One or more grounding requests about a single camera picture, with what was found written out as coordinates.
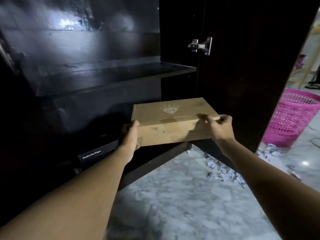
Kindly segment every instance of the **metal hinge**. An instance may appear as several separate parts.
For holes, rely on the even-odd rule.
[[[188,44],[188,48],[191,48],[192,52],[197,52],[198,49],[201,49],[204,51],[204,55],[208,56],[210,55],[211,43],[212,37],[208,37],[202,44],[198,44],[198,40],[192,40],[192,43]]]

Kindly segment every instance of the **brown box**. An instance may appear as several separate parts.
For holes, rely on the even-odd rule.
[[[202,97],[135,104],[131,118],[140,122],[138,145],[150,146],[210,138],[202,114],[220,118]]]

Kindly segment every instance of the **black cabinet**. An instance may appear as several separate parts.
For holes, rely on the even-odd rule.
[[[72,178],[74,168],[86,168],[78,158],[84,148],[118,140],[135,103],[204,97],[234,117],[236,138],[255,151],[318,6],[0,0],[0,180],[7,206],[0,223]],[[207,37],[210,56],[188,48]],[[213,141],[193,143],[233,167]],[[120,187],[188,148],[189,142],[139,149]]]

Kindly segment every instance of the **box lid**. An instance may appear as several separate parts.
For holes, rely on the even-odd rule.
[[[202,97],[135,104],[131,119],[138,120],[143,126],[170,123],[172,119],[176,122],[196,120],[201,114],[219,119],[217,112]]]

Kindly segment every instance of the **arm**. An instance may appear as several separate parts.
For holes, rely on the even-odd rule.
[[[230,116],[217,123],[205,116],[212,139],[239,170],[283,239],[318,238],[320,193],[260,159],[238,143]]]
[[[102,161],[48,193],[0,229],[0,239],[98,239],[105,234],[125,165],[137,145],[138,121]]]

